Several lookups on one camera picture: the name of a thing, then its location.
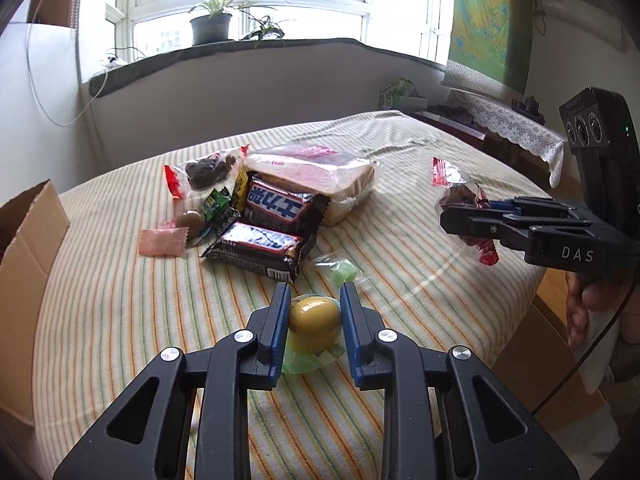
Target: triangular cutout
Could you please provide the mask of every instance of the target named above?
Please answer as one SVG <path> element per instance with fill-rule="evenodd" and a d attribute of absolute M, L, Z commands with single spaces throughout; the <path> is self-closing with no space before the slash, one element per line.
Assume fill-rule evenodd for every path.
<path fill-rule="evenodd" d="M 480 404 L 482 420 L 491 442 L 499 444 L 526 433 L 527 428 L 524 423 L 482 377 L 475 376 L 472 382 Z"/>
<path fill-rule="evenodd" d="M 107 435 L 131 444 L 140 444 L 145 436 L 151 406 L 160 380 L 150 377 L 107 425 Z"/>

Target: white cable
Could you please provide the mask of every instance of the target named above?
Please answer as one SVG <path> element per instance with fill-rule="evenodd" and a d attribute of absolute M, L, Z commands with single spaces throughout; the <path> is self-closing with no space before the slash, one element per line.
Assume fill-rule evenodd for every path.
<path fill-rule="evenodd" d="M 38 5 L 36 6 L 36 10 L 33 13 L 33 19 L 36 19 L 37 15 L 38 15 L 38 12 L 40 10 L 40 6 L 42 5 L 43 1 L 44 0 L 40 0 L 38 2 Z M 42 105 L 42 102 L 40 101 L 40 98 L 38 97 L 38 93 L 36 92 L 36 87 L 35 87 L 35 85 L 33 83 L 33 73 L 31 72 L 31 59 L 29 57 L 29 42 L 30 42 L 30 39 L 31 39 L 31 29 L 32 28 L 33 28 L 33 22 L 31 22 L 29 24 L 29 29 L 27 30 L 26 50 L 27 50 L 27 72 L 29 73 L 29 82 L 31 84 L 31 90 L 33 91 L 33 96 L 36 98 L 36 102 L 38 103 L 38 106 L 40 107 L 40 110 L 42 110 L 42 113 L 45 115 L 45 117 L 49 121 L 51 121 L 56 126 L 60 126 L 60 127 L 71 126 L 80 117 L 82 117 L 82 115 L 86 112 L 87 108 L 89 106 L 91 106 L 91 104 L 94 102 L 94 100 L 101 94 L 102 90 L 104 90 L 104 87 L 107 84 L 107 77 L 109 75 L 109 69 L 107 67 L 104 68 L 104 81 L 102 82 L 102 86 L 98 90 L 98 93 L 96 95 L 94 95 L 91 99 L 89 99 L 89 102 L 86 104 L 86 106 L 82 109 L 82 111 L 78 114 L 78 116 L 73 121 L 71 121 L 70 123 L 66 123 L 66 124 L 60 124 L 60 123 L 54 121 L 51 118 L 51 116 L 47 113 L 47 111 L 44 109 L 44 106 Z"/>

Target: tablecloth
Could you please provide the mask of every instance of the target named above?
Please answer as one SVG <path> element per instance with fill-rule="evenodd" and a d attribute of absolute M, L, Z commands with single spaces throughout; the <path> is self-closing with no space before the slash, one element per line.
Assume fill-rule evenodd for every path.
<path fill-rule="evenodd" d="M 275 282 L 223 264 L 138 256 L 141 229 L 172 218 L 161 168 L 220 148 L 309 141 L 380 161 L 368 199 L 322 227 L 311 257 L 341 251 L 369 276 L 362 303 L 419 344 L 464 344 L 491 364 L 525 315 L 543 269 L 498 247 L 493 267 L 461 254 L 438 226 L 433 156 L 476 177 L 490 198 L 541 194 L 525 177 L 395 111 L 215 140 L 112 171 L 62 194 L 71 227 L 52 269 L 34 351 L 36 467 L 50 478 L 73 444 L 159 351 L 213 345 L 269 303 Z M 306 263 L 293 295 L 337 294 Z M 187 478 L 201 396 L 196 399 Z M 248 396 L 255 479 L 377 479 L 383 393 L 360 392 L 346 356 Z"/>
<path fill-rule="evenodd" d="M 504 139 L 540 157 L 549 165 L 549 184 L 551 187 L 558 186 L 562 175 L 565 142 L 560 134 L 520 115 L 505 104 L 479 95 L 452 90 L 447 103 L 450 106 L 462 106 L 473 115 L 480 126 L 489 128 Z"/>

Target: black plant pot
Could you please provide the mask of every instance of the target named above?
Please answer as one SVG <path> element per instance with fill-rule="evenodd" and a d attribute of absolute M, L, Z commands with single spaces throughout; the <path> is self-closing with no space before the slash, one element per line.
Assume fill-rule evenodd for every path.
<path fill-rule="evenodd" d="M 193 44 L 203 45 L 229 39 L 229 21 L 231 14 L 199 16 L 191 20 Z"/>

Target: silver screw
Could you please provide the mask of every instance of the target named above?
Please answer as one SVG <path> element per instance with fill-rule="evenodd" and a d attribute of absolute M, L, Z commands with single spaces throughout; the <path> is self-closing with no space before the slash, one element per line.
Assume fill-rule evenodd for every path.
<path fill-rule="evenodd" d="M 461 361 L 466 361 L 471 357 L 471 350 L 466 346 L 455 346 L 451 353 L 453 354 L 453 357 L 460 359 Z"/>
<path fill-rule="evenodd" d="M 175 361 L 178 357 L 180 357 L 180 351 L 174 346 L 169 346 L 160 352 L 160 358 L 163 361 Z"/>
<path fill-rule="evenodd" d="M 239 343 L 248 343 L 254 338 L 254 333 L 251 330 L 238 330 L 234 334 L 234 339 Z"/>
<path fill-rule="evenodd" d="M 396 334 L 393 330 L 385 328 L 384 330 L 378 332 L 378 339 L 380 339 L 380 341 L 384 341 L 385 343 L 391 343 L 398 339 L 398 334 Z"/>

